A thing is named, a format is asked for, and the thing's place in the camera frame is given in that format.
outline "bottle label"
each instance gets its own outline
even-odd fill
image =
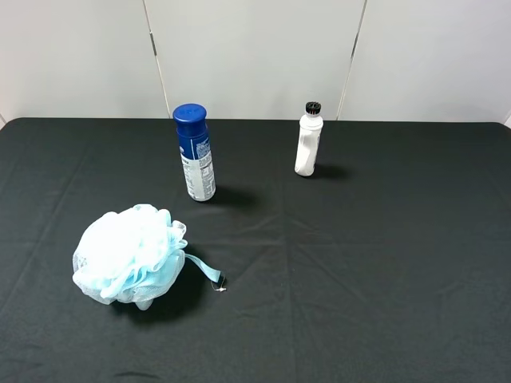
[[[198,201],[208,200],[216,189],[209,136],[178,137],[188,194]]]

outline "black table surface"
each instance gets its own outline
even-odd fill
[[[511,131],[210,120],[217,191],[188,197],[169,120],[0,131],[0,381],[509,382]],[[150,203],[192,263],[147,311],[73,284],[83,231]]]

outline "blue strap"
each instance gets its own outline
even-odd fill
[[[209,279],[213,282],[218,282],[220,279],[220,272],[218,270],[212,269],[195,255],[185,254],[184,256],[194,262]]]

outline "white wall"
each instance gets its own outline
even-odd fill
[[[363,0],[146,0],[170,110],[335,119]]]
[[[510,15],[509,0],[369,0],[341,118],[505,122]]]
[[[141,0],[0,0],[0,105],[21,116],[166,117]]]

